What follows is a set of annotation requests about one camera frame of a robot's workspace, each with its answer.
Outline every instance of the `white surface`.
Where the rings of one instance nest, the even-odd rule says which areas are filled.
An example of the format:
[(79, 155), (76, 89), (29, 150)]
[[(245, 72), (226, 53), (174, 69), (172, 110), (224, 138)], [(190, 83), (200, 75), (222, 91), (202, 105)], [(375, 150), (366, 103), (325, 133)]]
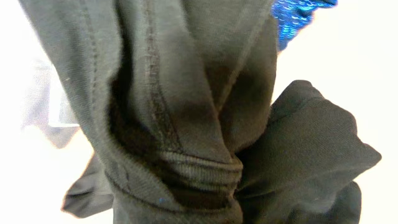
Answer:
[[(336, 9), (318, 10), (314, 23), (279, 55), (274, 99), (291, 81), (304, 79), (352, 112), (360, 138), (383, 156), (357, 179), (363, 192), (361, 224), (398, 223), (398, 3), (340, 1)], [(56, 150), (36, 128), (15, 130), (17, 99), (27, 83), (17, 75), (29, 73), (38, 44), (18, 3), (1, 5), (0, 100), (6, 108), (0, 116), (0, 211), (5, 214), (0, 223), (111, 223), (111, 211), (77, 220), (59, 210), (63, 193), (91, 156), (81, 133), (67, 149)]]

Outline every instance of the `sequin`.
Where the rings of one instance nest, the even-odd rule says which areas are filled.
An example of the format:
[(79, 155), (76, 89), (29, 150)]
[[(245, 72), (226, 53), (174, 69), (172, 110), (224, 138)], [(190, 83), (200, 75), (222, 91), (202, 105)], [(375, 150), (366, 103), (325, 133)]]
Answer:
[(274, 0), (272, 15), (278, 20), (279, 50), (284, 50), (300, 29), (311, 23), (312, 12), (331, 8), (337, 0)]

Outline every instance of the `sleeve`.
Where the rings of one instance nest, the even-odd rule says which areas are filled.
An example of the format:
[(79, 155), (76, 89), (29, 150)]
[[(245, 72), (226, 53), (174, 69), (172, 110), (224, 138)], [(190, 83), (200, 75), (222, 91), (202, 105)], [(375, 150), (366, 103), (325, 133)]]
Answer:
[(20, 2), (104, 165), (115, 223), (243, 222), (234, 153), (266, 127), (272, 1)]
[(265, 133), (238, 157), (244, 222), (270, 224), (358, 224), (353, 180), (381, 159), (358, 138), (354, 116), (303, 80), (283, 91)]

